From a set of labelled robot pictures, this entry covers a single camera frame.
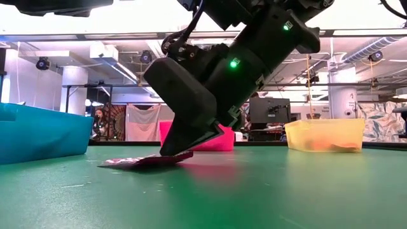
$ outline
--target computer monitor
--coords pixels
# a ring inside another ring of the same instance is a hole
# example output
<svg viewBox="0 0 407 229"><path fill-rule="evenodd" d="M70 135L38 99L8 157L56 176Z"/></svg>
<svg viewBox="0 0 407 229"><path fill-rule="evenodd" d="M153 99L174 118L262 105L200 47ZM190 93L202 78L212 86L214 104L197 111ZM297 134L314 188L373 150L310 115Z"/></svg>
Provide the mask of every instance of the computer monitor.
<svg viewBox="0 0 407 229"><path fill-rule="evenodd" d="M289 99L250 98L251 123L289 123L291 107Z"/></svg>

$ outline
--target pink bin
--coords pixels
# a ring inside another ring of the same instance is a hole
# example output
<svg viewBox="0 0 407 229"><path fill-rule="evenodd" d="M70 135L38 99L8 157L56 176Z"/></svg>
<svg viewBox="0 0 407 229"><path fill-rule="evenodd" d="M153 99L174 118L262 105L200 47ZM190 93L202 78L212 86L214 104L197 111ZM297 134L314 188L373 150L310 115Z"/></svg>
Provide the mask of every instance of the pink bin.
<svg viewBox="0 0 407 229"><path fill-rule="evenodd" d="M160 122L160 141L161 146L164 143L165 138L170 130L172 121L161 121ZM235 142L235 133L230 127L223 127L220 125L221 129L224 131L222 136L209 140L202 143L201 145L195 146L193 151L233 151L233 143Z"/></svg>

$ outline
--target patterned wall panel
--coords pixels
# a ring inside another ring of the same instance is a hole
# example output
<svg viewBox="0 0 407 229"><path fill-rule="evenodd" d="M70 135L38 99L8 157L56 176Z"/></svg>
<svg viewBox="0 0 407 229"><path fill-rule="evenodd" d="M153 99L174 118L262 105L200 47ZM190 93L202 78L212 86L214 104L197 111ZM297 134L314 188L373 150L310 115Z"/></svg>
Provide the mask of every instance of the patterned wall panel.
<svg viewBox="0 0 407 229"><path fill-rule="evenodd" d="M366 142L407 142L396 134L405 133L404 120L400 114L392 113L394 108L407 106L406 103L386 102L379 104L358 104L358 116L366 120L363 141Z"/></svg>

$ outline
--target blue bin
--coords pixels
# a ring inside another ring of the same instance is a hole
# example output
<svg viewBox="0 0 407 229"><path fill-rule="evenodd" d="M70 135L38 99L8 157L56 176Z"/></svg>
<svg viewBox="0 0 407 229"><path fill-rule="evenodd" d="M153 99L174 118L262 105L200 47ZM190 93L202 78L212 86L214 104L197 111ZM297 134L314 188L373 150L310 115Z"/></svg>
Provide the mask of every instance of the blue bin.
<svg viewBox="0 0 407 229"><path fill-rule="evenodd" d="M0 103L0 165L86 153L93 119Z"/></svg>

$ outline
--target wire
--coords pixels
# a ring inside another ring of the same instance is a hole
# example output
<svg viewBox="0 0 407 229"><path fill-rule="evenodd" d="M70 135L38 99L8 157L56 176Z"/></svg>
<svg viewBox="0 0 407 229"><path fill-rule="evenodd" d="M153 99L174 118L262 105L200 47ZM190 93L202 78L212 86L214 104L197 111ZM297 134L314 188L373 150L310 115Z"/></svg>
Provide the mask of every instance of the wire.
<svg viewBox="0 0 407 229"><path fill-rule="evenodd" d="M372 61L370 60L370 63L367 64L367 63L363 62L363 60L361 60L361 63L364 64L365 66L370 66L370 67L372 67L372 66L375 66L375 65L379 64L381 61L383 61L383 59L382 59L382 60L379 60L378 62L376 62L376 63L373 64Z"/></svg>
<svg viewBox="0 0 407 229"><path fill-rule="evenodd" d="M188 25L188 27L186 28L186 30L183 32L183 35L181 36L180 39L182 39L183 41L187 41L189 36L191 35L192 31L195 29L195 27L198 24L199 18L202 16L202 13L204 12L204 1L205 0L201 0L198 6L198 10L193 13L193 18L191 23Z"/></svg>
<svg viewBox="0 0 407 229"><path fill-rule="evenodd" d="M204 12L204 0L200 1L199 4L199 8L196 10L194 9L192 12L193 18L191 23L188 25L187 28L175 32L173 34L168 35L167 37L164 38L163 42L161 43L161 51L166 54L167 51L166 49L164 49L165 44L168 42L168 40L170 39L176 39L176 38L180 38L182 39L184 42L186 42L189 38L189 36L191 35L192 31L195 29L195 27L197 26L197 23L199 21L199 18L202 16L202 13Z"/></svg>
<svg viewBox="0 0 407 229"><path fill-rule="evenodd" d="M20 102L21 100L20 100L20 76L19 76L19 73L18 73L18 60L19 60L19 56L18 56L18 54L20 54L20 45L21 45L21 42L17 42L17 57L16 57L16 59L15 59L15 66L16 66L16 75L17 75L17 98L18 98L18 102Z"/></svg>
<svg viewBox="0 0 407 229"><path fill-rule="evenodd" d="M378 61L377 63L375 63L375 64L374 64L371 60L370 60L370 64L366 64L366 63L364 63L364 62L361 60L361 62L362 62L363 64L370 66L370 71L371 71L371 75L372 75L371 86L370 86L370 94L373 94L373 86L374 86L374 84L375 84L375 77L374 77L374 74L373 74L373 66L377 65L377 64L380 63L382 60L379 60L379 61Z"/></svg>
<svg viewBox="0 0 407 229"><path fill-rule="evenodd" d="M307 73L308 73L308 98L310 99L310 115L311 115L311 119L314 118L314 112L312 109L312 96L311 96L311 74L310 74L310 60L308 58L308 54L307 54Z"/></svg>
<svg viewBox="0 0 407 229"><path fill-rule="evenodd" d="M389 10L392 14L394 14L397 17L401 17L402 19L407 20L407 16L403 15L402 13L398 12L397 10L395 10L393 7L391 7L388 3L387 0L380 0L380 2L383 4L383 6Z"/></svg>
<svg viewBox="0 0 407 229"><path fill-rule="evenodd" d="M274 80L274 83L277 84L277 80L275 80L275 77L273 77L273 80ZM283 99L284 97L282 96L281 89L278 86L277 86L277 90L280 92L281 99Z"/></svg>

